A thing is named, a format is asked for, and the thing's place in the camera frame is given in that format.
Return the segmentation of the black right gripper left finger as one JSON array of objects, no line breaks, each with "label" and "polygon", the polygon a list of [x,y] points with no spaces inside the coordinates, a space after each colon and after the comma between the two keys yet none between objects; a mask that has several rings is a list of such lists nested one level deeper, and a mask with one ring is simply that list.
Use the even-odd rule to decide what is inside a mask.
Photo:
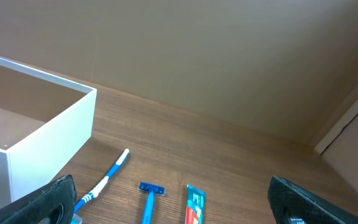
[{"label": "black right gripper left finger", "polygon": [[76,189],[73,177],[64,175],[0,209],[0,224],[70,224]]}]

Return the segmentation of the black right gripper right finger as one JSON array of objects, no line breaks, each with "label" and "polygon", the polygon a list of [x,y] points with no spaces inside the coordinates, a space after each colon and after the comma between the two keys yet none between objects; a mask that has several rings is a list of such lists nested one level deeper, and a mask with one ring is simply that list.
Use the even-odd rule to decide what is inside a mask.
[{"label": "black right gripper right finger", "polygon": [[358,224],[358,217],[277,176],[270,181],[268,202],[277,224]]}]

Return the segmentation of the Colgate toothpaste tube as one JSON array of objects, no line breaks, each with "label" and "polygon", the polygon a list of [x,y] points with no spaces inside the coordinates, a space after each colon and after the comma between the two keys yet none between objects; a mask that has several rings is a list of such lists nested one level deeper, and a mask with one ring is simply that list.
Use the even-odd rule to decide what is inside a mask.
[{"label": "Colgate toothpaste tube", "polygon": [[190,184],[187,185],[185,224],[203,223],[205,199],[206,194],[202,190]]}]

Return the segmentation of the blue white toothbrush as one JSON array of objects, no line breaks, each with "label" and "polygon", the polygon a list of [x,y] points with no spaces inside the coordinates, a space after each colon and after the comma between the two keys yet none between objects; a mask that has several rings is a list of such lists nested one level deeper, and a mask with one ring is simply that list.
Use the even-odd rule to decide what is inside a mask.
[{"label": "blue white toothbrush", "polygon": [[82,224],[83,220],[79,217],[76,212],[84,206],[87,202],[98,197],[101,191],[104,189],[108,181],[113,177],[113,175],[121,168],[125,160],[129,155],[130,150],[125,149],[122,154],[118,157],[117,161],[112,165],[112,167],[107,171],[106,175],[82,198],[79,202],[76,203],[74,207],[73,217],[71,219],[71,224]]}]

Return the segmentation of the white open cardboard box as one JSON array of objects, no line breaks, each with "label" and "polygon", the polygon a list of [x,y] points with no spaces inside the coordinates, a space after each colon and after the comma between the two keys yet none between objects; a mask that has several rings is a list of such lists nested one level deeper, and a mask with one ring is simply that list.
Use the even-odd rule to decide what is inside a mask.
[{"label": "white open cardboard box", "polygon": [[0,57],[0,208],[49,183],[91,137],[97,91]]}]

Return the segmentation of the blue disposable razor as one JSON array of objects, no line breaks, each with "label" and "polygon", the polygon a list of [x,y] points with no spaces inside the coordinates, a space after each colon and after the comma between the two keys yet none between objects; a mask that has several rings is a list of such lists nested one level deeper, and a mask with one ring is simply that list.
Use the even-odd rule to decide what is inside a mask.
[{"label": "blue disposable razor", "polygon": [[155,196],[156,195],[164,196],[165,188],[162,186],[159,186],[159,185],[141,182],[139,184],[139,190],[148,193],[146,201],[145,201],[141,224],[151,224],[153,210],[154,210]]}]

